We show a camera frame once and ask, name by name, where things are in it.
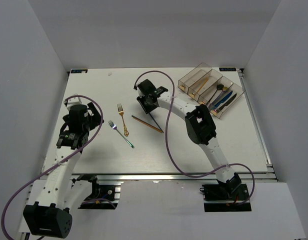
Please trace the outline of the blue grey chopstick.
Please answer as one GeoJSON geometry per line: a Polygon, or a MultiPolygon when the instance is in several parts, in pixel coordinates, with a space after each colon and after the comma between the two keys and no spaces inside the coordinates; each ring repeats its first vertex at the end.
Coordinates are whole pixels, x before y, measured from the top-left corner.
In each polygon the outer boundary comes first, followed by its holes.
{"type": "Polygon", "coordinates": [[[153,117],[153,115],[151,113],[149,113],[150,117],[152,118],[152,120],[155,122],[155,124],[157,125],[158,129],[164,133],[163,129],[160,127],[160,125],[158,124],[158,122],[155,120],[155,118],[153,117]]]}

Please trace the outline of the gold chopstick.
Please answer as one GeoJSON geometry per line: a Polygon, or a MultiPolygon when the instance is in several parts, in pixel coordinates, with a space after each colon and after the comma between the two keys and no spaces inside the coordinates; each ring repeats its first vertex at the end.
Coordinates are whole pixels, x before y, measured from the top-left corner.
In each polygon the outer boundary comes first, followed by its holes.
{"type": "Polygon", "coordinates": [[[157,132],[159,132],[159,133],[164,133],[163,130],[161,130],[160,128],[155,127],[155,126],[153,126],[153,125],[147,123],[146,121],[144,121],[144,120],[142,120],[142,119],[140,119],[140,118],[138,118],[138,117],[136,117],[136,116],[134,116],[134,115],[131,115],[131,117],[132,117],[134,120],[136,120],[136,121],[138,121],[138,122],[140,122],[140,123],[146,125],[147,127],[151,128],[151,129],[153,129],[153,130],[155,130],[155,131],[157,131],[157,132]]]}
{"type": "Polygon", "coordinates": [[[197,89],[196,93],[194,94],[194,96],[196,96],[199,91],[203,88],[203,86],[207,83],[207,81],[209,80],[209,77],[207,77],[203,82],[202,84],[199,86],[199,88],[197,89]]]}

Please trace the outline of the blue knife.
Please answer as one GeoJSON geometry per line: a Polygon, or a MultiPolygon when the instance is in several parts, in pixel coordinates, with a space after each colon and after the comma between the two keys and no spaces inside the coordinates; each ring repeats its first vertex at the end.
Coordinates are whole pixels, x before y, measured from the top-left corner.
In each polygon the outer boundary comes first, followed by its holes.
{"type": "Polygon", "coordinates": [[[224,96],[219,102],[217,102],[212,108],[211,110],[215,110],[217,109],[221,104],[223,104],[226,100],[229,99],[229,97],[232,95],[233,91],[231,90],[226,96],[224,96]]]}

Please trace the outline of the black spoon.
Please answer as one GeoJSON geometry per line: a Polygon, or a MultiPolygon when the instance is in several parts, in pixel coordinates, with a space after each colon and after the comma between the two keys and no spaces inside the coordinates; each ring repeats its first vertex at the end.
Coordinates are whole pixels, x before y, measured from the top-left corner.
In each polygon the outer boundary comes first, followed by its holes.
{"type": "Polygon", "coordinates": [[[216,90],[215,92],[213,93],[213,95],[211,96],[211,98],[208,100],[208,103],[206,104],[207,106],[211,105],[212,102],[218,98],[218,95],[220,95],[222,92],[223,92],[223,88],[224,88],[224,85],[223,84],[218,84],[216,86],[216,90]]]}

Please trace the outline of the black knife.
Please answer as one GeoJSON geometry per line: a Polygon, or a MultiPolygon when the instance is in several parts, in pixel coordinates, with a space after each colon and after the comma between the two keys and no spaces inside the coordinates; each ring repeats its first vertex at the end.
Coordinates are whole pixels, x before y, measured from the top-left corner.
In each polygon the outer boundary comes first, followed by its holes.
{"type": "Polygon", "coordinates": [[[236,98],[237,94],[233,95],[229,100],[227,100],[218,110],[217,112],[221,112],[225,107],[227,107],[231,102],[234,101],[236,98]]]}

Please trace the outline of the iridescent pink spoon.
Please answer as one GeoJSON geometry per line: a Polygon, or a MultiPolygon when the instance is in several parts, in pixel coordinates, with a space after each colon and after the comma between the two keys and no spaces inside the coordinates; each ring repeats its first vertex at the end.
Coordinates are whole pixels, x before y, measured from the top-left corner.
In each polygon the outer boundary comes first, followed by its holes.
{"type": "Polygon", "coordinates": [[[212,109],[216,103],[218,103],[221,98],[227,93],[227,91],[229,90],[228,87],[223,87],[221,93],[217,96],[217,98],[209,105],[209,109],[212,109]]]}

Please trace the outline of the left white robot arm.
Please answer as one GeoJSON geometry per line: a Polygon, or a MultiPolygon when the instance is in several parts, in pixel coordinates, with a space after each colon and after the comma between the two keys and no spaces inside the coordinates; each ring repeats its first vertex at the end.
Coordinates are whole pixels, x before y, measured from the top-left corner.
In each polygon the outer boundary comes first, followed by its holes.
{"type": "Polygon", "coordinates": [[[80,183],[68,190],[70,178],[90,131],[104,121],[96,106],[89,102],[69,101],[68,114],[62,119],[53,170],[49,171],[45,185],[33,204],[27,204],[23,217],[30,233],[35,236],[66,238],[71,230],[72,210],[83,201],[83,196],[93,200],[99,196],[100,187],[93,182],[80,183]]]}

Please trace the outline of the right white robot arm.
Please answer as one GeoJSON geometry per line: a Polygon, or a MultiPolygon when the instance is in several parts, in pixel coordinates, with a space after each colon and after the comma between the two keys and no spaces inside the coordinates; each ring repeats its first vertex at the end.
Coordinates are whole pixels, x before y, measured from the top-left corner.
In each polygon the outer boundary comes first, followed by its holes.
{"type": "Polygon", "coordinates": [[[220,185],[220,195],[230,200],[238,193],[242,181],[234,169],[229,166],[217,139],[216,125],[204,104],[195,105],[175,97],[167,88],[154,84],[146,79],[134,86],[140,103],[146,114],[156,108],[163,108],[177,115],[185,122],[189,139],[198,145],[207,156],[220,185]]]}

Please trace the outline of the gold ornate fork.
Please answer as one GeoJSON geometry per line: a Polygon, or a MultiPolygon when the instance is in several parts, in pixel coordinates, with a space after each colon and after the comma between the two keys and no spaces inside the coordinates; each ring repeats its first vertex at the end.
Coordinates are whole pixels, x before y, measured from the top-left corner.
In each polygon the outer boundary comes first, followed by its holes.
{"type": "Polygon", "coordinates": [[[127,126],[126,126],[126,123],[125,123],[125,120],[124,120],[124,109],[123,109],[123,106],[122,106],[121,103],[117,104],[117,110],[118,110],[118,113],[119,113],[119,115],[121,116],[121,119],[122,119],[124,136],[128,137],[129,136],[129,131],[127,129],[127,126]]]}

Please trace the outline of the iridescent rainbow fork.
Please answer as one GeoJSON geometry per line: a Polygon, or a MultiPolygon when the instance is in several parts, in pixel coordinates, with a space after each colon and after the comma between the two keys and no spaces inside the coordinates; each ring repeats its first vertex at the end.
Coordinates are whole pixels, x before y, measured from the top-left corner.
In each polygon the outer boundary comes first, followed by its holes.
{"type": "Polygon", "coordinates": [[[127,144],[132,148],[132,149],[134,149],[135,148],[135,146],[117,129],[117,126],[116,126],[116,124],[113,122],[113,121],[111,121],[111,120],[109,120],[108,121],[108,124],[110,125],[110,127],[113,129],[113,130],[115,130],[126,142],[127,142],[127,144]]]}

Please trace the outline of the left blue table label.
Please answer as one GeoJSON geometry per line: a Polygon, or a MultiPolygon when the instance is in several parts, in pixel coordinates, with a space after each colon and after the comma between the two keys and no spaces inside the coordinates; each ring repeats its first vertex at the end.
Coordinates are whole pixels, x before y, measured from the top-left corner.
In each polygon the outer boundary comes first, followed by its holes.
{"type": "Polygon", "coordinates": [[[87,69],[72,69],[70,71],[71,74],[86,74],[87,72],[87,69]]]}

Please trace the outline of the blue table label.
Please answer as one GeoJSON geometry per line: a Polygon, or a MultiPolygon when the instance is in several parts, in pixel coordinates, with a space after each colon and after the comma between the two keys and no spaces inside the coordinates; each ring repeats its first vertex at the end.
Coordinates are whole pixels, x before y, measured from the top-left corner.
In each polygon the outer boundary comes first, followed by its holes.
{"type": "Polygon", "coordinates": [[[219,67],[220,72],[236,72],[237,69],[235,67],[219,67]]]}
{"type": "Polygon", "coordinates": [[[70,71],[71,74],[86,74],[87,72],[87,69],[72,69],[70,71]]]}

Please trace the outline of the clear compartment organizer tray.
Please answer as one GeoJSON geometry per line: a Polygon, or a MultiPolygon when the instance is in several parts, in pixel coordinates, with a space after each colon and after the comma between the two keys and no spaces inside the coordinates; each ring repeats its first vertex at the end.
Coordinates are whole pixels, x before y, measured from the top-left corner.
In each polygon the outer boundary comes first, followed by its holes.
{"type": "Polygon", "coordinates": [[[245,92],[243,88],[228,77],[223,75],[222,73],[225,71],[220,71],[218,69],[214,69],[211,66],[207,65],[206,63],[202,62],[189,73],[184,75],[178,81],[178,88],[187,94],[192,100],[196,101],[199,105],[206,105],[209,109],[209,105],[207,105],[209,99],[212,97],[214,92],[216,91],[218,84],[223,84],[224,87],[228,87],[227,93],[223,96],[225,97],[230,91],[232,95],[228,98],[228,100],[235,94],[237,94],[236,98],[226,106],[222,111],[218,112],[218,109],[227,101],[222,103],[218,108],[211,110],[209,112],[215,116],[216,118],[220,119],[221,116],[243,95],[245,92]],[[196,96],[195,93],[202,84],[202,82],[209,78],[207,83],[203,86],[203,88],[198,92],[196,96]]]}

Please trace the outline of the right blue table label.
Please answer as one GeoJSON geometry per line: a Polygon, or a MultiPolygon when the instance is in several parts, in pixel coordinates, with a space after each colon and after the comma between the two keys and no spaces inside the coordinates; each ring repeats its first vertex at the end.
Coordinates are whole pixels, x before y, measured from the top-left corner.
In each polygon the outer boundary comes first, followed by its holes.
{"type": "Polygon", "coordinates": [[[220,72],[236,72],[237,69],[235,67],[219,67],[220,72]]]}

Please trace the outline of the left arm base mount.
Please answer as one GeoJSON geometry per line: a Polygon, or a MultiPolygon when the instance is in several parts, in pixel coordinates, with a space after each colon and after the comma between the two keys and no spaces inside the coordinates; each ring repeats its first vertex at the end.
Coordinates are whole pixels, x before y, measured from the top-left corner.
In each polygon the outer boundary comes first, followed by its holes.
{"type": "Polygon", "coordinates": [[[114,210],[118,205],[118,198],[115,197],[117,185],[101,184],[95,174],[81,174],[77,178],[71,179],[74,187],[76,182],[86,181],[91,183],[91,193],[88,195],[79,207],[81,210],[114,210]]]}

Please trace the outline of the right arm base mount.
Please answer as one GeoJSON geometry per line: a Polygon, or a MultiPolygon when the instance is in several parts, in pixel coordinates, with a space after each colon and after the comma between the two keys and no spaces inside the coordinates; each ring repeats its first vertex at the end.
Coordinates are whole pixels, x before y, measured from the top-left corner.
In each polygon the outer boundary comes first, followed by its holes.
{"type": "Polygon", "coordinates": [[[217,184],[204,184],[199,191],[203,195],[204,211],[206,213],[252,211],[250,201],[244,202],[249,196],[246,184],[241,184],[232,195],[223,191],[217,184]]]}

